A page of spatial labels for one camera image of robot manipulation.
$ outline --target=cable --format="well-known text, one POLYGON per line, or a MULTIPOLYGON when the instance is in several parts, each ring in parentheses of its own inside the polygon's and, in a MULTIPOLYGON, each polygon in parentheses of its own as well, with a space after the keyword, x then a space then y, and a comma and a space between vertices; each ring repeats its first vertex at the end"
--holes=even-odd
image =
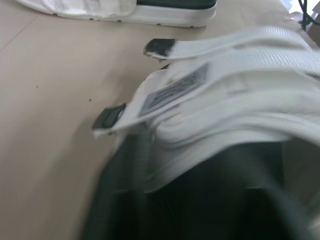
POLYGON ((320 26, 320 22, 314 20, 308 13, 307 13, 307 0, 304 0, 304 2, 302 3, 301 0, 298 0, 300 7, 302 9, 303 12, 303 20, 302 20, 302 28, 303 30, 306 30, 307 27, 307 22, 311 22, 317 26, 320 26))
POLYGON ((304 31, 306 31, 306 29, 307 29, 307 14, 306 14, 307 13, 307 0, 304 0, 302 11, 303 11, 302 29, 304 31))

